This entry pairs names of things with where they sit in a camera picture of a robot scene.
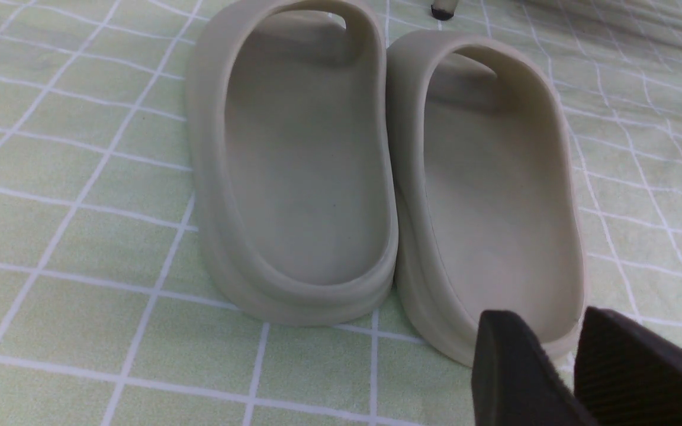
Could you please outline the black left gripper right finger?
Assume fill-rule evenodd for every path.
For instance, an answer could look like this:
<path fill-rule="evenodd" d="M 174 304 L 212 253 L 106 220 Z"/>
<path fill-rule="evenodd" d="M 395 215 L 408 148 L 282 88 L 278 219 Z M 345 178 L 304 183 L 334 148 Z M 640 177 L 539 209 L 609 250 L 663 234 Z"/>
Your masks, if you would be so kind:
<path fill-rule="evenodd" d="M 590 306 L 574 396 L 601 425 L 682 425 L 682 348 L 614 310 Z"/>

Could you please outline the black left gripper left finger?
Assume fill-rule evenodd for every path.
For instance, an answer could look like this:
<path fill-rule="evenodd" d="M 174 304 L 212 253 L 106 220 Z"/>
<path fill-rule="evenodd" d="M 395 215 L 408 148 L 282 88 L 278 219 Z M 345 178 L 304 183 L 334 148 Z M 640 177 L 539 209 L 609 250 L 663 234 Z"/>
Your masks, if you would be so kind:
<path fill-rule="evenodd" d="M 596 425 L 515 312 L 481 313 L 471 378 L 476 425 Z"/>

